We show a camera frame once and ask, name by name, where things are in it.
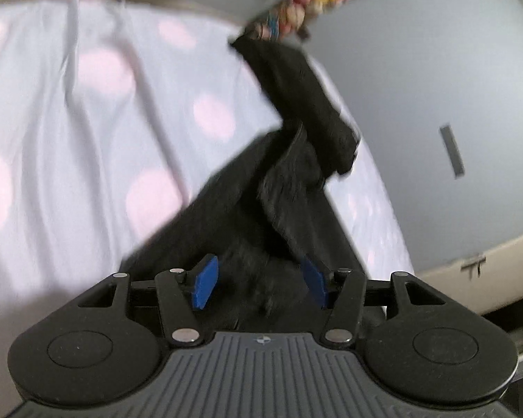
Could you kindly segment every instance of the gray fabric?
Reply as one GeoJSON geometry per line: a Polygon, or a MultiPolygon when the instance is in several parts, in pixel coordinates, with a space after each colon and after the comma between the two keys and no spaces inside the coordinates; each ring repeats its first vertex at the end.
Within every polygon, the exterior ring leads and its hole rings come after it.
{"type": "MultiPolygon", "coordinates": [[[[115,272],[215,171],[279,127],[227,45],[238,32],[117,2],[0,5],[0,416],[19,402],[13,339],[115,272]]],[[[364,143],[327,193],[372,278],[411,271],[364,143]]]]}

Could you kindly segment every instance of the black round pad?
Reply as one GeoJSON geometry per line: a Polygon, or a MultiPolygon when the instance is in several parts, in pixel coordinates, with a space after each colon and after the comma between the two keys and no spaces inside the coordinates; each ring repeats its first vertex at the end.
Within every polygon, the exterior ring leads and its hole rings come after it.
{"type": "Polygon", "coordinates": [[[8,367],[22,395],[50,405],[93,406],[145,383],[160,361],[155,336],[112,310],[68,307],[19,336],[8,367]]]}
{"type": "Polygon", "coordinates": [[[50,359],[66,368],[88,368],[104,361],[112,351],[108,336],[87,330],[60,335],[48,346],[50,359]]]}
{"type": "Polygon", "coordinates": [[[431,328],[413,339],[414,350],[433,363],[461,364],[478,352],[476,340],[455,328],[431,328]]]}
{"type": "Polygon", "coordinates": [[[373,329],[365,360],[394,394],[431,406],[498,398],[517,366],[511,339],[459,304],[413,307],[373,329]]]}

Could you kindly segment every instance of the logo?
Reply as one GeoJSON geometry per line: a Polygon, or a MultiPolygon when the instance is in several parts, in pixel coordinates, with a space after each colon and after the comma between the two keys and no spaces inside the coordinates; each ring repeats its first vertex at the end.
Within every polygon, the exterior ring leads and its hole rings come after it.
{"type": "Polygon", "coordinates": [[[262,346],[265,346],[266,344],[269,344],[272,340],[269,336],[260,336],[257,339],[254,339],[255,342],[261,344],[262,346]]]}

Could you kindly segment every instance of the gray ribbed pad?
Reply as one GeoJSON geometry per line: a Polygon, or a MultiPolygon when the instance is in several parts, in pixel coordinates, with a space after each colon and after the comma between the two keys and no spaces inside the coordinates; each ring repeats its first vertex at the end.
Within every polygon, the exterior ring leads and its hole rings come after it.
{"type": "Polygon", "coordinates": [[[511,418],[499,403],[435,411],[383,392],[350,352],[328,350],[309,334],[218,333],[177,350],[137,393],[92,410],[28,402],[12,418],[511,418]]]}

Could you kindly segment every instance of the bed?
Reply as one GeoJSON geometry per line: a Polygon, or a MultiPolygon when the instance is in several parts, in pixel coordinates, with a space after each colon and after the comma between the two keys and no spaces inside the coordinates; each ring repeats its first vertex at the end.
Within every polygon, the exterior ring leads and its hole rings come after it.
{"type": "MultiPolygon", "coordinates": [[[[280,126],[228,46],[239,33],[174,2],[0,4],[0,416],[20,402],[7,370],[13,339],[115,272],[213,173],[280,126]]],[[[364,140],[327,193],[371,278],[413,271],[364,140]]]]}

